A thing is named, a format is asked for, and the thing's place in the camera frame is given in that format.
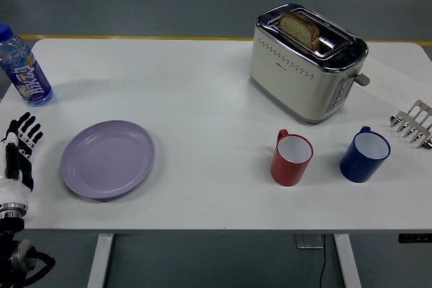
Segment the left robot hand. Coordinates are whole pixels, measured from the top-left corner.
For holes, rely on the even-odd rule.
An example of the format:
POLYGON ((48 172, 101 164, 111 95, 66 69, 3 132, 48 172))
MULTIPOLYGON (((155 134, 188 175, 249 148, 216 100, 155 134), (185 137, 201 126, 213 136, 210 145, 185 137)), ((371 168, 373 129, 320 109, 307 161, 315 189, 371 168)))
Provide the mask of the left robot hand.
POLYGON ((11 120, 1 140, 1 203, 27 204, 34 188, 31 156, 42 137, 41 124, 29 112, 11 120))

